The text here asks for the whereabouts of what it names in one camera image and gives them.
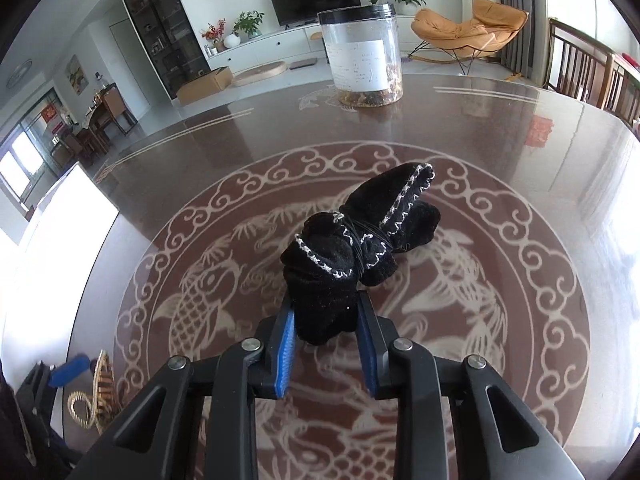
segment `red decoration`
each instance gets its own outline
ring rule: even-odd
[[[553,127],[554,122],[551,119],[534,115],[529,125],[529,133],[524,141],[525,146],[544,148]]]
[[[209,41],[219,41],[225,35],[226,20],[218,20],[218,26],[214,27],[209,23],[209,28],[202,33],[202,37]]]
[[[49,104],[42,111],[42,118],[45,120],[46,123],[49,123],[49,121],[52,120],[57,114],[58,114],[58,111],[56,110],[56,107],[54,105]]]

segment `light fixture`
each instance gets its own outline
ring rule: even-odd
[[[28,59],[27,61],[20,63],[17,67],[15,67],[14,73],[11,74],[11,77],[6,82],[6,87],[11,89],[16,86],[20,80],[24,77],[24,75],[29,71],[33,61]]]

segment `gray curtain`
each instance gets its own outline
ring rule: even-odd
[[[502,0],[502,2],[505,5],[526,10],[529,13],[529,20],[514,40],[502,50],[500,62],[514,72],[530,77],[533,66],[534,1]]]

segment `cardboard box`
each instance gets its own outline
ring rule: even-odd
[[[212,70],[208,74],[182,85],[176,92],[178,101],[181,105],[188,105],[208,95],[218,93],[228,87],[233,78],[228,66]]]

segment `framed painting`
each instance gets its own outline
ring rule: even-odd
[[[89,84],[76,54],[74,54],[71,60],[66,64],[65,74],[78,95],[80,95]]]

